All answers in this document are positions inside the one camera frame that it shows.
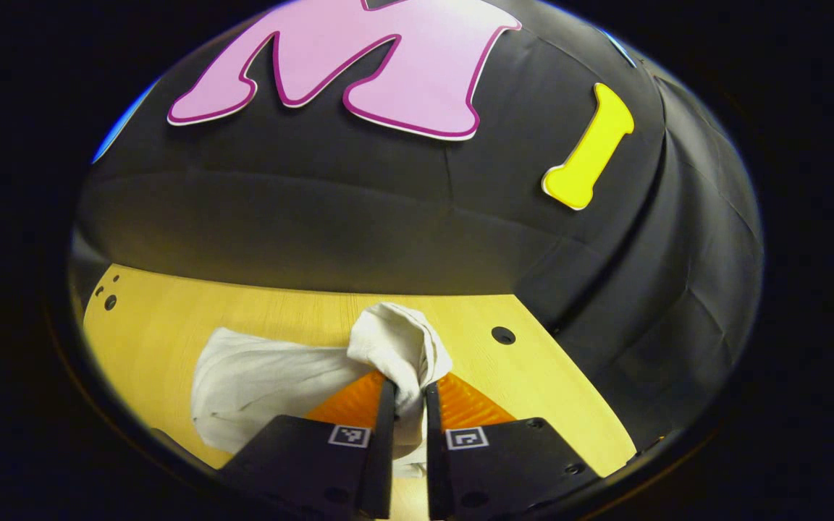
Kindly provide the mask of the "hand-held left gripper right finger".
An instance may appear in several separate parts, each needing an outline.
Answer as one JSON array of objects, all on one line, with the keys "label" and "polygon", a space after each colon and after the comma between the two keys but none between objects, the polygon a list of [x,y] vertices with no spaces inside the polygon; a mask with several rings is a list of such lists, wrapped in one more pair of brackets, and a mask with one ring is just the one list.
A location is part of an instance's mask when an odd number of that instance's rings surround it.
[{"label": "hand-held left gripper right finger", "polygon": [[453,373],[424,396],[433,520],[530,520],[598,481],[544,418],[514,418]]}]

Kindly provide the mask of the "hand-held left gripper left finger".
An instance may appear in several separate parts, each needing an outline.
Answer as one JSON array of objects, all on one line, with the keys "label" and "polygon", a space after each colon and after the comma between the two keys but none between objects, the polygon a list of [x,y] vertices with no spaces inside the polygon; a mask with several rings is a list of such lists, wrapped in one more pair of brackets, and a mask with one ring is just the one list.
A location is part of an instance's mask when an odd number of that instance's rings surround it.
[{"label": "hand-held left gripper left finger", "polygon": [[275,416],[219,477],[274,519],[387,519],[396,392],[387,377],[362,376],[304,418]]}]

